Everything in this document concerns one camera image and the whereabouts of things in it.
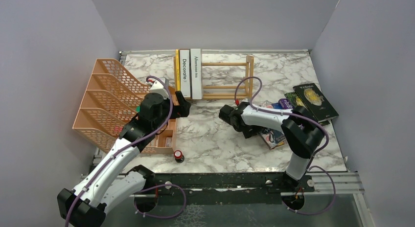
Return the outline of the floral Little Women book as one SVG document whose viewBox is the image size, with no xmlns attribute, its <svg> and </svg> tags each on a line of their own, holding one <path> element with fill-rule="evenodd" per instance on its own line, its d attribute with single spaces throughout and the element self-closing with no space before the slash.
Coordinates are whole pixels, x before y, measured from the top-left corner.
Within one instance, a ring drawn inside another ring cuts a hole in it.
<svg viewBox="0 0 415 227">
<path fill-rule="evenodd" d="M 265 128 L 258 133 L 270 150 L 286 144 L 285 135 L 274 129 Z"/>
</svg>

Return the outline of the purple 52-Storey Treehouse book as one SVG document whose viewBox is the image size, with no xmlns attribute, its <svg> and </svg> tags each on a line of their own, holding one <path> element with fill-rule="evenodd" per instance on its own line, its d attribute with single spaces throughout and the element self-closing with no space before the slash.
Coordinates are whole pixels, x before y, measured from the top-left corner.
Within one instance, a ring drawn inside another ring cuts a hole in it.
<svg viewBox="0 0 415 227">
<path fill-rule="evenodd" d="M 293 109 L 293 105 L 290 103 L 290 101 L 287 98 L 282 98 L 279 101 L 279 104 L 281 105 L 282 109 Z"/>
</svg>

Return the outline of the white Furniture Decorate book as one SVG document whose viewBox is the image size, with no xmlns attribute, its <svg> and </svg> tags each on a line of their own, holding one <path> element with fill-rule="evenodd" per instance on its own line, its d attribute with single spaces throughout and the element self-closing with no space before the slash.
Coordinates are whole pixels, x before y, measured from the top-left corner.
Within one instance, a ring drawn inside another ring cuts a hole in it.
<svg viewBox="0 0 415 227">
<path fill-rule="evenodd" d="M 179 50 L 181 92 L 185 98 L 191 97 L 190 50 Z"/>
</svg>

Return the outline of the Afternoon tea coffee cover book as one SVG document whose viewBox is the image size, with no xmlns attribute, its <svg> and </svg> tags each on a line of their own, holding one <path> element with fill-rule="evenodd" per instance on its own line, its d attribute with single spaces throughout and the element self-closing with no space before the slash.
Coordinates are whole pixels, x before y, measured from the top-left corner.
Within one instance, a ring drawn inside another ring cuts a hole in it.
<svg viewBox="0 0 415 227">
<path fill-rule="evenodd" d="M 191 96 L 194 100 L 203 98 L 202 85 L 202 50 L 200 48 L 190 49 L 191 69 Z"/>
</svg>

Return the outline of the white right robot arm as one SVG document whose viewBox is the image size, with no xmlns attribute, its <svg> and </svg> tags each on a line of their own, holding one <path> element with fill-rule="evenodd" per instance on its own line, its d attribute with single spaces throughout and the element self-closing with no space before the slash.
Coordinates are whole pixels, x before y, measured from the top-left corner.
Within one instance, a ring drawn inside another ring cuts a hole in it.
<svg viewBox="0 0 415 227">
<path fill-rule="evenodd" d="M 309 168 L 312 157 L 327 131 L 302 106 L 277 110 L 260 107 L 251 102 L 241 102 L 236 107 L 224 105 L 219 118 L 250 138 L 264 129 L 277 130 L 285 136 L 292 151 L 289 165 L 282 178 L 283 187 L 295 191 L 302 184 L 302 177 Z"/>
</svg>

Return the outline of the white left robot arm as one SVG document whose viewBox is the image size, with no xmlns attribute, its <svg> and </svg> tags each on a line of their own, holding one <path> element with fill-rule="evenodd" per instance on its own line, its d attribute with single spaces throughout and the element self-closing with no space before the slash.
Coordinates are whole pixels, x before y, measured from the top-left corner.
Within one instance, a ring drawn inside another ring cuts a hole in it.
<svg viewBox="0 0 415 227">
<path fill-rule="evenodd" d="M 124 125 L 98 166 L 73 189 L 60 191 L 57 201 L 65 226 L 99 227 L 110 210 L 130 195 L 157 191 L 154 172 L 142 165 L 131 169 L 119 184 L 112 183 L 170 119 L 189 115 L 191 103 L 180 91 L 175 95 L 178 105 L 174 105 L 171 94 L 167 98 L 158 93 L 147 94 L 140 111 Z"/>
</svg>

